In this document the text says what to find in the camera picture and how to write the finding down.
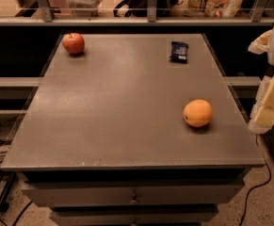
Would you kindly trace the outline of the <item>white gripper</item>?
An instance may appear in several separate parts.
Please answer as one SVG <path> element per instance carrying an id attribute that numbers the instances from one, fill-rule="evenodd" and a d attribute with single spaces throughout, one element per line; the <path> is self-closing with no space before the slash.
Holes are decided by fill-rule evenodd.
<path id="1" fill-rule="evenodd" d="M 267 53 L 268 62 L 274 66 L 274 27 L 255 39 L 248 51 L 256 55 Z M 258 88 L 255 105 L 250 112 L 249 129 L 254 134 L 264 134 L 274 126 L 274 76 L 265 76 Z"/>

